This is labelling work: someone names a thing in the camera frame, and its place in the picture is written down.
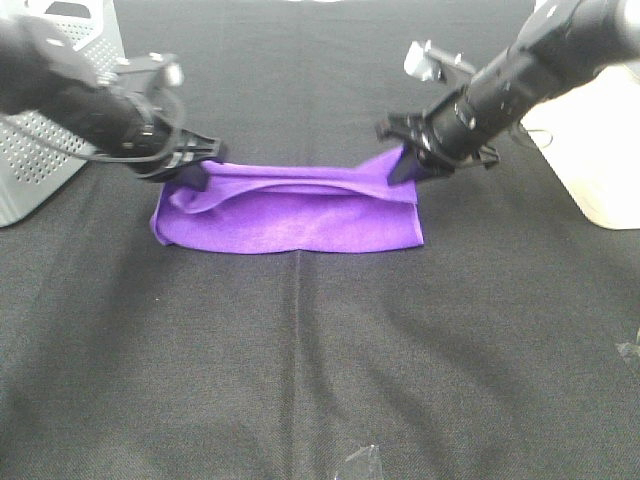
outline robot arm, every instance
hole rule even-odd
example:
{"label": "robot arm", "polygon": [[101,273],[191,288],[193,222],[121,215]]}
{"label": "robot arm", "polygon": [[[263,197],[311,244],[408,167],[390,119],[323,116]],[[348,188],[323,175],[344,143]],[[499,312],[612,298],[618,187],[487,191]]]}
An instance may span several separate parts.
{"label": "robot arm", "polygon": [[424,112],[390,115],[377,126],[380,139],[396,137],[405,145],[391,184],[495,165],[497,153],[487,142],[536,104],[593,80],[607,65],[640,56],[640,0],[549,0],[478,73],[430,42],[414,44],[408,62],[411,56],[416,76],[452,90]]}
{"label": "robot arm", "polygon": [[[180,103],[168,90],[181,80],[175,57],[151,54],[119,63],[98,77],[46,20],[1,20],[0,112],[37,110],[104,154],[73,154],[79,158],[124,163],[145,180],[204,189],[207,174],[199,162],[219,159],[221,143],[182,129]],[[167,98],[171,113],[160,106]]]}

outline cloth fold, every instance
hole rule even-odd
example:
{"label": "cloth fold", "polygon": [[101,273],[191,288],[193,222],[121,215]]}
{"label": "cloth fold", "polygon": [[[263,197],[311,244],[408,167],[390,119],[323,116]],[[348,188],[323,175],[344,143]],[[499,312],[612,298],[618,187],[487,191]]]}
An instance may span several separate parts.
{"label": "cloth fold", "polygon": [[151,228],[163,244],[212,252],[365,253],[423,245],[413,182],[390,187],[401,148],[356,168],[203,162],[204,192],[166,184]]}

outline black table surface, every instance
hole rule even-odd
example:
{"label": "black table surface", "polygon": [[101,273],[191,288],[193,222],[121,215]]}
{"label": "black table surface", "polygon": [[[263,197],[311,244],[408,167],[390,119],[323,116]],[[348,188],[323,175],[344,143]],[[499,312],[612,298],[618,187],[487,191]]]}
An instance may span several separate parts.
{"label": "black table surface", "polygon": [[[412,40],[481,66],[533,3],[115,5],[129,55],[179,55],[188,126],[229,161],[355,166],[393,146],[387,112],[443,93],[404,73]],[[640,232],[495,144],[497,168],[419,185],[425,247],[365,255],[163,247],[159,186],[85,167],[0,231],[0,478],[326,480],[370,444],[386,479],[640,478],[615,347]]]}

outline perforated metal panel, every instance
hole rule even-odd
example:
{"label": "perforated metal panel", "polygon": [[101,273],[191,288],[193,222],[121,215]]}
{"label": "perforated metal panel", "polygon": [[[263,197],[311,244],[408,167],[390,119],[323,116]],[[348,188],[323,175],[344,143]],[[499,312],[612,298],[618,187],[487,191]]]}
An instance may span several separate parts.
{"label": "perforated metal panel", "polygon": [[[56,12],[55,0],[0,0],[0,15],[37,15],[53,22],[93,64],[97,74],[113,67],[124,51],[111,0],[65,0],[82,5],[90,18]],[[72,153],[91,153],[91,146],[35,112],[11,117],[35,137]],[[0,226],[25,217],[69,179],[84,162],[42,146],[0,123]]]}

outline purple towel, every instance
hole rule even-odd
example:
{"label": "purple towel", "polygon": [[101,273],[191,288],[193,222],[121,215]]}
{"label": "purple towel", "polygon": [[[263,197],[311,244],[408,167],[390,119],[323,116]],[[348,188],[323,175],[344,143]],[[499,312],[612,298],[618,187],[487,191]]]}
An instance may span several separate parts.
{"label": "purple towel", "polygon": [[166,184],[151,227],[158,240],[227,253],[364,253],[423,245],[415,184],[389,187],[397,148],[357,168],[203,162],[207,190]]}

